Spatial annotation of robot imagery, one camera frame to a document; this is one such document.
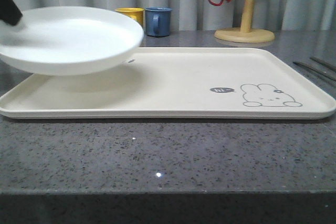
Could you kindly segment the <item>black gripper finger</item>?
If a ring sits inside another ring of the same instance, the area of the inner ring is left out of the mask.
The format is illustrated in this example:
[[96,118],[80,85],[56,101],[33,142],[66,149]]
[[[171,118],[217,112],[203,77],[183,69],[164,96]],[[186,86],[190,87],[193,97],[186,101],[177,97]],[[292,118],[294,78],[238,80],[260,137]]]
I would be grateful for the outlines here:
[[0,0],[1,20],[11,26],[16,26],[23,17],[22,12],[13,0]]

